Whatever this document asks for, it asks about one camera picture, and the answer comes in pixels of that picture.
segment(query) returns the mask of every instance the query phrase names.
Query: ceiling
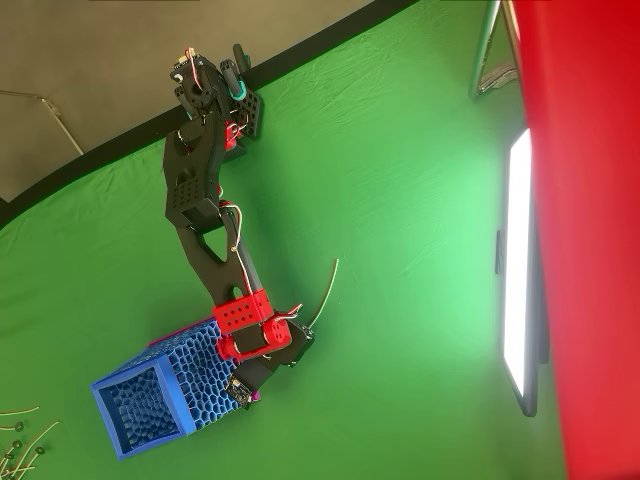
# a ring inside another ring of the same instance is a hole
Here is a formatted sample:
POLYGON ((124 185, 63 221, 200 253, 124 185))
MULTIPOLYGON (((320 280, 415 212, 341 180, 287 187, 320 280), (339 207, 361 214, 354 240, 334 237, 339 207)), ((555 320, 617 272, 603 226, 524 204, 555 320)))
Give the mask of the ceiling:
MULTIPOLYGON (((185 46, 213 63, 241 43, 258 64, 368 0, 21 0, 0 4, 0 90, 48 98, 83 151, 174 107, 185 46)), ((0 95, 0 198, 79 154, 42 102, 0 95)))

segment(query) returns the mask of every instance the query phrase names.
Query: black frame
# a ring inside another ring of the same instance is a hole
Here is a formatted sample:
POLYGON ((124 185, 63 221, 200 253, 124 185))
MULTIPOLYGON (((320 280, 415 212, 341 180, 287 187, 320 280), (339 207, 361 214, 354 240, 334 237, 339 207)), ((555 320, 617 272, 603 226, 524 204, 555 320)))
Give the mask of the black frame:
POLYGON ((527 417, 534 417, 538 410, 538 365, 541 363, 547 363, 549 361, 550 354, 550 341, 548 331, 547 320, 547 303, 544 290, 544 278, 542 272, 542 261, 540 258, 540 242, 538 234, 538 222, 536 218, 536 208, 533 192, 533 171, 531 175, 531 193, 529 202, 529 256, 527 258, 527 305, 525 313, 525 372, 524 372, 524 393, 521 395, 516 385, 509 366, 504 358, 504 330, 505 330, 505 317, 504 317, 504 301, 506 291, 506 245, 508 242, 507 218, 509 212, 509 159, 511 154, 511 147, 515 141, 520 138, 522 133, 526 129, 520 130, 519 134, 509 145, 504 158, 505 162, 505 177, 504 177, 504 200, 503 200, 503 212, 502 212, 502 235, 496 236, 496 242, 504 242, 504 244, 496 245, 496 257, 499 254, 504 254, 503 261, 496 258, 496 273, 501 276, 500 279, 500 357, 504 365, 507 377, 511 383, 513 393, 522 409, 522 413, 527 417), (497 266, 502 265, 502 271, 497 271, 497 266))
MULTIPOLYGON (((373 0, 351 15, 256 65, 242 76, 255 91, 416 2, 417 0, 373 0)), ((0 199, 0 229, 71 182, 163 139, 186 120, 182 106, 176 106, 60 167, 12 201, 0 199)))

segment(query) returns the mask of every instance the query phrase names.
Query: honeycomb pattern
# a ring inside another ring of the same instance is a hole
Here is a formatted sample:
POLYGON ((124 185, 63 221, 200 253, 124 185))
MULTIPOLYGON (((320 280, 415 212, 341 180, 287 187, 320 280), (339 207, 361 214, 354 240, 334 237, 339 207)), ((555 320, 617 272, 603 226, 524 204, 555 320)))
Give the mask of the honeycomb pattern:
POLYGON ((153 368, 110 387, 109 393, 132 450, 178 431, 153 368))
POLYGON ((215 321, 189 331, 191 334, 184 342, 169 352, 169 361, 196 428, 201 429, 238 408, 238 402, 224 391, 235 365, 218 354, 216 340, 220 330, 215 321))

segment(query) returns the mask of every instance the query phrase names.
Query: red 3d printed part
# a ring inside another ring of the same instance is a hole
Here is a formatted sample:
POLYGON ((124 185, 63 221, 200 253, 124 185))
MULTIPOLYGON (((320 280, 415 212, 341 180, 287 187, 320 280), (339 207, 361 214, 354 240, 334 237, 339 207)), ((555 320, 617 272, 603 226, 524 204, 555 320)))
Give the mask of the red 3d printed part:
POLYGON ((264 289, 213 308, 213 316, 222 335, 260 323, 272 315, 273 308, 264 289))
POLYGON ((287 347, 291 343, 289 325, 286 320, 278 318, 277 316, 270 318, 262 324, 262 334, 264 335, 267 345, 256 350, 252 350, 251 352, 244 353, 238 351, 231 335, 220 337, 216 345, 218 353, 225 360, 234 358, 235 360, 243 361, 259 357, 260 355, 267 355, 271 352, 287 347))

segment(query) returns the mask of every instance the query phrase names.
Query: metal stand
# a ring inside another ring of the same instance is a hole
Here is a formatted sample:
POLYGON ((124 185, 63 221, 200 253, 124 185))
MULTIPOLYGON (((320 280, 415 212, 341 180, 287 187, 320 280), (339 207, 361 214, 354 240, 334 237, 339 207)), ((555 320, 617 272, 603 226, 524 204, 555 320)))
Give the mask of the metal stand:
POLYGON ((487 92, 493 88, 500 88, 511 80, 518 78, 520 71, 520 51, 519 51, 519 32, 518 25, 515 21, 513 4, 511 0, 490 0, 487 2, 487 8, 482 21, 482 30, 480 31, 480 39, 473 62, 473 71, 471 73, 471 83, 469 85, 469 97, 475 100, 480 94, 487 92), (491 47, 491 39, 493 37, 493 29, 495 27, 498 11, 502 7, 509 42, 513 51, 515 65, 498 65, 489 73, 483 76, 484 65, 487 61, 487 54, 491 47))
POLYGON ((65 127, 64 123, 62 123, 62 120, 60 119, 60 113, 58 112, 56 107, 54 107, 53 104, 48 99, 46 99, 45 97, 43 97, 41 95, 36 95, 34 93, 13 92, 13 91, 10 91, 10 90, 0 90, 0 95, 8 95, 8 96, 11 96, 11 97, 35 98, 36 100, 40 100, 42 102, 42 104, 45 106, 45 108, 47 109, 47 112, 49 112, 49 115, 51 115, 53 117, 53 119, 56 121, 58 126, 62 129, 62 131, 67 136, 69 141, 73 144, 73 147, 78 151, 78 153, 80 155, 84 154, 84 152, 82 151, 82 149, 80 148, 78 143, 71 136, 71 133, 69 133, 69 130, 67 130, 67 127, 65 127))

